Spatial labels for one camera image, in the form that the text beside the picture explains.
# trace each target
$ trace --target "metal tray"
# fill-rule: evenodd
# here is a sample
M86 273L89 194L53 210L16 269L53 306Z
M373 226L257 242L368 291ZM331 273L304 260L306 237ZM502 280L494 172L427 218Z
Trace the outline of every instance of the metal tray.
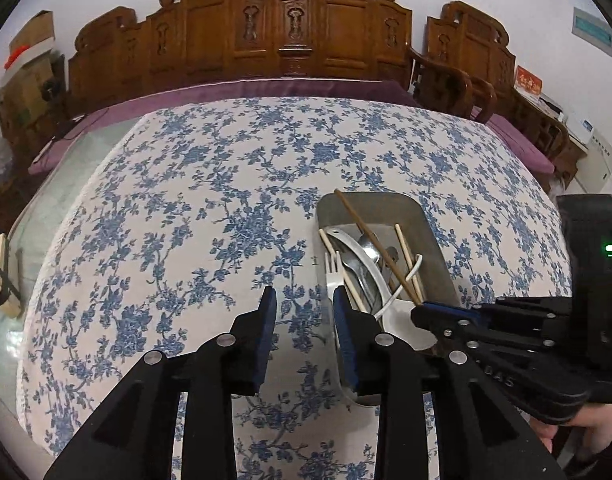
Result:
M452 279L446 268L444 255L419 203L400 193L350 192L346 195L348 201L368 224L368 227L374 231L384 247L393 246L398 249L400 253L398 267L404 274L406 274L406 263L401 257L400 243L394 229L395 224L400 225L410 251L413 254L424 255L419 274L424 283L426 301L460 306ZM353 238L359 238L359 229L339 198L333 193L324 195L318 202L317 222L319 229L335 226ZM321 244L320 246L320 256L323 258L324 247ZM325 290L326 282L325 279L322 281L323 273L318 278L320 278L320 283L323 283Z
M460 306L451 277L446 268L446 261L444 260L444 256L437 244L435 235L433 235L433 231L430 229L430 225L426 221L426 216L419 203L399 193L350 192L347 193L347 197L359 216L361 216L368 224L368 227L375 232L384 247L393 246L398 250L398 255L400 257L398 260L398 267L403 274L406 274L407 267L400 248L400 242L395 233L395 224L400 225L402 234L408 242L411 253L424 255L419 273L424 283L426 301L449 306ZM356 240L359 238L359 229L356 227L339 198L333 193L322 197L317 204L316 211L318 229L334 226L347 232ZM314 233L314 236L316 239L320 238L317 232ZM323 262L326 249L323 243L316 244L316 247L316 260ZM324 291L326 291L324 265L317 265L317 269L320 289L322 293L324 293ZM400 298L406 299L406 294L403 292ZM397 317L394 319L396 320L397 326L410 323L410 326L404 330L404 332L420 330L415 328L412 324L409 312L398 312L396 316ZM324 302L322 304L322 321L324 339L334 342L330 345L330 348L334 350L330 354L333 383L350 402L362 406L378 406L381 401L380 396L357 397L357 395L346 386L334 331L332 306L329 302ZM414 346L413 342L407 337L403 338L407 340L411 346Z

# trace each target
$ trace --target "metal screw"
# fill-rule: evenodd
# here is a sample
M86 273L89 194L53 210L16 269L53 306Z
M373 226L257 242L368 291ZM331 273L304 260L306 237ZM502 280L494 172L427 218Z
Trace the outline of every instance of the metal screw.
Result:
M222 334L217 337L217 344L219 346L230 346L236 341L235 336L233 334Z
M395 338L390 334L382 332L381 334L375 336L375 342L379 346L390 346L395 342Z
M144 356L144 362L147 365L156 365L161 361L161 352L157 350L151 350L150 352L146 352Z
M448 358L456 365L463 365L468 360L466 354L461 350L453 350L448 354Z

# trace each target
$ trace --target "chopstick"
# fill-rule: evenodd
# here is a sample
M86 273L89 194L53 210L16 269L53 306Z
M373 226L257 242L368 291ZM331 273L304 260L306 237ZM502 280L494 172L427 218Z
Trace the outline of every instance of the chopstick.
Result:
M390 270L392 270L392 273L395 275L395 278L397 278L398 281L401 283L401 285L404 287L404 290L406 291L406 294L408 294L409 298L413 301L413 303L420 304L419 301L415 301L417 299L417 294L414 288L411 286L409 282L406 281L406 278L401 273L401 271L398 269L397 264L392 260L392 258L390 257L390 254L387 253L386 249L384 249L384 246L379 241L377 236L375 236L375 234L368 228L368 225L366 225L366 223L362 220L361 216L357 214L357 211L355 211L353 206L350 205L350 202L345 197L345 195L339 189L336 189L334 193L342 201L342 204L346 208L346 211L348 211L348 214L352 216L353 222L357 224L357 227L359 227L359 230L363 234L368 236L368 239L372 242L375 248L377 248L382 258L384 259L384 262L386 263L386 265L390 267Z
M413 268L413 259L410 257L410 250L408 248L408 243L406 238L404 238L404 233L401 232L401 227L399 224L395 224L395 232L397 233L397 239L400 241L401 251L404 253L404 259L406 260L406 265L408 266L408 270ZM425 297L422 288L421 278L419 277L419 273L413 276L413 287L415 288L415 292L417 293L417 298L419 299L419 303L424 303Z
M320 237L321 237L321 241L324 242L324 245L326 246L326 250L330 253L330 256L334 258L335 250L333 248L333 245L330 243L330 240L328 239L328 235L324 232L324 229L320 229ZM350 277L346 273L346 269L342 268L341 271L342 271L342 276L344 277L344 284L346 285L346 288L350 292L350 295L355 300L355 304L357 305L358 309L368 314L368 310L366 310L366 307L364 306L362 297L357 292L357 289L355 288L355 285L353 285L353 282L350 281Z

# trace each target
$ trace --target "white plastic utensil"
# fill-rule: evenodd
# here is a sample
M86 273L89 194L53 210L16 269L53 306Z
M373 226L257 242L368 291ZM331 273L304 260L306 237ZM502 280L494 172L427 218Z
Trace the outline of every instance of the white plastic utensil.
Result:
M382 315L384 332L391 333L406 341L413 350L426 350L435 343L437 338L432 332L418 328L410 319L410 311L415 307L412 301L395 300Z
M422 260L423 259L424 259L424 257L421 254L417 255L417 263L415 263L413 268L410 269L410 271L406 275L406 281L407 282L409 282L413 278L413 276L417 273L417 271L419 270L419 267L422 264ZM401 294L402 290L404 290L404 286L400 283L400 286L398 286L398 288L395 290L395 292L392 294L392 296L388 299L388 301L386 303L384 303L384 306L382 306L382 308L379 309L379 311L375 314L375 319L379 319L379 318L381 318L384 315L384 312L386 312L390 308L390 306L397 299L398 295Z
M326 294L332 302L336 288L344 285L342 258L339 251L335 252L335 257L332 257L328 252L324 254L324 270L326 271Z
M335 258L336 251L333 249L333 245L330 243L330 240L328 239L328 235L324 232L324 229L320 229L320 237L321 237L321 241L324 243L324 247L326 247L326 250L330 253L330 256ZM368 313L368 310L366 310L366 307L364 306L364 302L362 301L361 296L357 292L355 285L353 285L353 282L350 280L350 277L348 276L348 274L343 268L341 270L342 270L342 276L344 277L344 284L346 285L346 288L348 289L348 291L350 292L350 295L355 301L356 306L362 312Z
M401 252L404 253L404 259L406 260L406 264L408 266L408 270L413 267L413 260L410 257L410 250L408 248L408 243L406 238L404 238L404 233L401 232L401 227L399 224L395 224L395 232L397 233L397 239L400 241ZM416 274L413 275L413 288L417 294L418 303L424 303L426 298L424 297L424 287L422 286L422 281Z

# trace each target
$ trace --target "tablecloth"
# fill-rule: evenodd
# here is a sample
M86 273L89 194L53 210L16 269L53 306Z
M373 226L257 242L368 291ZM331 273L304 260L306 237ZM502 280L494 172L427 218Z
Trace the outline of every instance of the tablecloth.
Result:
M417 200L465 307L570 293L557 211L482 124L330 98L158 110L91 177L40 271L18 384L33 439L57 455L145 351L194 351L273 285L266 382L233 399L240 479L370 478L378 410L342 400L322 336L314 213L335 187Z

